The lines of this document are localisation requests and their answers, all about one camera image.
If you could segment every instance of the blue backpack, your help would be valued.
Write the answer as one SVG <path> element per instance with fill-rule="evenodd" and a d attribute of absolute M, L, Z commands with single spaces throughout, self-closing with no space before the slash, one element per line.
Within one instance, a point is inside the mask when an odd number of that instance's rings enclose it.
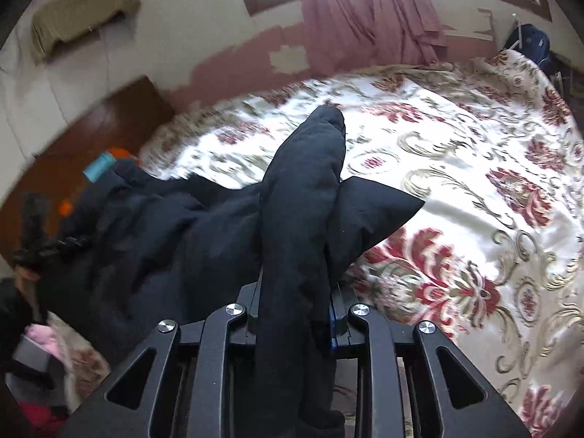
<path fill-rule="evenodd" d="M 519 51 L 525 57 L 535 62 L 539 68 L 544 72 L 553 71 L 553 60 L 551 53 L 551 44 L 548 35 L 543 31 L 537 29 L 532 24 L 524 24 L 521 26 L 523 48 L 520 49 L 519 44 L 515 45 L 515 51 Z M 511 36 L 505 43 L 505 49 L 511 48 L 519 41 L 519 28 L 511 33 Z"/>

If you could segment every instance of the pink curtain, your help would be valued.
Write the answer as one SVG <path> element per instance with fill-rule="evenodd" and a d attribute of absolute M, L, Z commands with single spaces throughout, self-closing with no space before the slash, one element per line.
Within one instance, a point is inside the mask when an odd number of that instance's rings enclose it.
<path fill-rule="evenodd" d="M 317 75 L 437 61 L 446 47 L 430 0 L 302 0 L 305 46 Z"/>

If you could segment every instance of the silver screw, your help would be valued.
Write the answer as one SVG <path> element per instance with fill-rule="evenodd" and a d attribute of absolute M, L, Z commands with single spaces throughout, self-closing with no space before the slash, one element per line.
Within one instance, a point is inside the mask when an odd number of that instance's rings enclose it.
<path fill-rule="evenodd" d="M 418 328 L 424 334 L 432 334 L 436 330 L 436 325 L 430 321 L 422 321 Z"/>
<path fill-rule="evenodd" d="M 231 316 L 239 316 L 241 313 L 243 313 L 243 306 L 237 303 L 231 303 L 225 307 L 225 311 Z"/>
<path fill-rule="evenodd" d="M 367 316 L 369 314 L 369 307 L 367 305 L 355 305 L 351 307 L 351 313 L 357 316 Z"/>
<path fill-rule="evenodd" d="M 171 319 L 163 319 L 158 323 L 158 330 L 161 333 L 169 333 L 176 327 L 176 323 Z"/>

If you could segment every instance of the floral bedspread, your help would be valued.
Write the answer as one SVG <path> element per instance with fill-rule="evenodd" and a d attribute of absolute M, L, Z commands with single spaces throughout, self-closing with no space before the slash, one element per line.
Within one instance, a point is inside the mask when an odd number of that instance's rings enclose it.
<path fill-rule="evenodd" d="M 223 101 L 161 127 L 141 159 L 154 176 L 240 188 L 324 103 L 345 115 L 343 178 L 426 200 L 346 281 L 389 318 L 439 324 L 542 436 L 584 379 L 584 152 L 569 108 L 504 51 Z"/>

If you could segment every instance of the wooden headboard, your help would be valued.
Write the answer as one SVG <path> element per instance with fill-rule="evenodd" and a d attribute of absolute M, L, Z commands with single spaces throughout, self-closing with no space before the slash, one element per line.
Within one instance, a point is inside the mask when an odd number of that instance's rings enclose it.
<path fill-rule="evenodd" d="M 148 77 L 141 77 L 93 107 L 41 153 L 24 172 L 0 208 L 0 254 L 11 265 L 20 235 L 23 194 L 42 193 L 51 201 L 47 230 L 57 233 L 58 207 L 87 180 L 83 170 L 110 147 L 136 154 L 174 110 Z"/>

